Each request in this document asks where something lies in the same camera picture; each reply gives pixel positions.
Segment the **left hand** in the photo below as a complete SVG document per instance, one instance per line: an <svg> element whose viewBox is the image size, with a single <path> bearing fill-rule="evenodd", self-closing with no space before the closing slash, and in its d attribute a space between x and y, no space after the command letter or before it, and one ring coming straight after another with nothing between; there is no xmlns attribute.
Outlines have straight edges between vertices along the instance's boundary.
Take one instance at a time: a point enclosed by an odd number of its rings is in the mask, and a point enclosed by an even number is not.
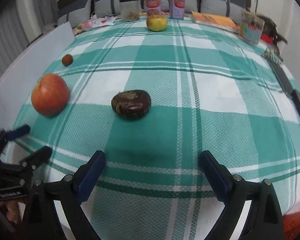
<svg viewBox="0 0 300 240"><path fill-rule="evenodd" d="M14 222L15 224L19 224L21 222L19 203L24 203L23 199L14 199L10 201L0 202L0 207L7 207L6 218L10 222Z"/></svg>

